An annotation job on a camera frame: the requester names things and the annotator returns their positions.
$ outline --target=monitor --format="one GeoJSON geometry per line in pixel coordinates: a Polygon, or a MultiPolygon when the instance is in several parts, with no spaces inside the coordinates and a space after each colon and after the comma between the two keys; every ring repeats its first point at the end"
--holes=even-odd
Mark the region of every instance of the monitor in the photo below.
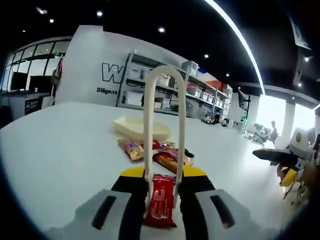
{"type": "Polygon", "coordinates": [[[26,89],[28,74],[23,72],[13,72],[10,90],[26,89]]]}
{"type": "Polygon", "coordinates": [[[238,89],[239,107],[245,111],[248,109],[249,98],[238,89]]]}
{"type": "Polygon", "coordinates": [[[51,76],[31,76],[29,90],[35,90],[37,88],[38,93],[50,93],[51,92],[51,76]]]}

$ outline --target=shelving unit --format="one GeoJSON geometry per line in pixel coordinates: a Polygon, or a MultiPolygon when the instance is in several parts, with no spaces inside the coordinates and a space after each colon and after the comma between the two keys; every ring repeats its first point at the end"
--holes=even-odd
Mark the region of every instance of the shelving unit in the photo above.
{"type": "MultiPolygon", "coordinates": [[[[148,69],[153,69],[153,68],[156,68],[156,67],[162,66],[162,65],[171,66],[181,73],[184,81],[186,82],[186,85],[185,85],[186,87],[187,87],[187,83],[193,83],[197,87],[201,88],[203,91],[210,92],[211,94],[214,95],[213,101],[208,102],[208,101],[203,100],[199,97],[196,97],[194,95],[186,93],[185,97],[186,97],[187,101],[188,100],[194,101],[194,102],[198,103],[199,108],[202,108],[202,109],[207,110],[209,112],[214,112],[215,108],[219,109],[219,110],[225,110],[225,108],[218,106],[216,104],[218,97],[223,98],[223,99],[228,99],[228,96],[225,93],[223,93],[222,91],[220,91],[220,90],[210,86],[209,84],[207,84],[203,81],[200,81],[196,77],[190,75],[189,70],[185,71],[177,66],[152,59],[150,57],[144,56],[143,54],[140,54],[137,52],[132,52],[127,57],[127,61],[126,61],[125,67],[124,67],[124,73],[122,75],[122,79],[120,82],[119,94],[118,94],[118,98],[117,98],[117,102],[116,102],[117,107],[143,110],[143,106],[141,106],[141,105],[127,104],[126,103],[127,99],[124,98],[125,92],[127,92],[127,91],[128,92],[137,92],[137,93],[143,92],[143,89],[146,84],[145,79],[129,76],[129,72],[130,72],[130,68],[131,68],[132,64],[134,64],[135,67],[137,65],[139,65],[139,66],[141,66],[141,68],[148,68],[148,69]]],[[[168,86],[161,85],[161,84],[156,85],[156,92],[165,96],[165,99],[168,101],[169,106],[172,105],[172,102],[176,102],[176,100],[174,100],[173,97],[176,98],[178,96],[178,90],[176,88],[174,88],[174,85],[175,85],[174,78],[171,78],[168,86]]],[[[155,109],[154,111],[158,112],[158,113],[178,115],[178,113],[176,111],[172,111],[172,110],[168,110],[168,109],[155,109]]]]}

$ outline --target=table surface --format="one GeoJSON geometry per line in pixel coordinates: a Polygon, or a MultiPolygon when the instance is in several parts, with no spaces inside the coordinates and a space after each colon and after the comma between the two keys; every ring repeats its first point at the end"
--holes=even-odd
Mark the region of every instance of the table surface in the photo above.
{"type": "MultiPolygon", "coordinates": [[[[122,116],[142,118],[143,112],[62,103],[19,118],[0,130],[1,159],[9,183],[41,231],[65,226],[80,205],[102,189],[110,189],[121,171],[144,164],[130,162],[117,146],[120,137],[113,121],[122,116]]],[[[178,140],[176,116],[155,113],[154,119],[169,125],[171,140],[178,140]]],[[[216,189],[225,189],[249,208],[259,224],[279,227],[283,190],[275,168],[252,154],[261,145],[231,129],[187,118],[185,147],[216,189]]],[[[172,175],[155,162],[153,170],[172,175]]],[[[181,214],[175,214],[178,228],[163,231],[142,227],[141,238],[185,239],[181,214]]]]}

